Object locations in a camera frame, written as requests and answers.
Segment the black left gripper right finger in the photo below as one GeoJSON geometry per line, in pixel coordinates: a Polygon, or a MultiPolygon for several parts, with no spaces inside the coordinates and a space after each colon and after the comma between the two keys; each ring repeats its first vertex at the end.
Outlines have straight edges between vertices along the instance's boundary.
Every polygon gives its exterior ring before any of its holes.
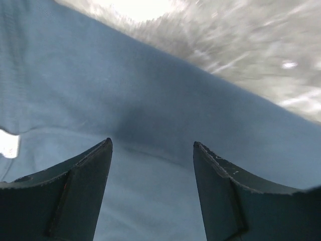
{"type": "Polygon", "coordinates": [[[194,170],[207,240],[320,240],[320,188],[258,177],[194,143],[194,170]]]}

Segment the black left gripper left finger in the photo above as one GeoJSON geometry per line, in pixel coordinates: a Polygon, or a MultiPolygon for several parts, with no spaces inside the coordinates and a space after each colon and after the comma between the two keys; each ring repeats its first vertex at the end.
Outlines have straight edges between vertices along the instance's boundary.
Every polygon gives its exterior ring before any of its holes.
{"type": "Polygon", "coordinates": [[[1,183],[1,240],[93,240],[112,158],[106,139],[46,170],[1,183]]]}

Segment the teal blue t shirt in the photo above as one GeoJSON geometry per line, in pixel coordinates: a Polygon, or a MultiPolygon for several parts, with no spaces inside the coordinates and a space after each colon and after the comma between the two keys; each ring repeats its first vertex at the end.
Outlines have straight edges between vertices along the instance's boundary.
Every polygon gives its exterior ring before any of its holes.
{"type": "Polygon", "coordinates": [[[1,1],[1,183],[111,139],[93,240],[207,240],[199,142],[320,188],[320,127],[55,1],[1,1]]]}

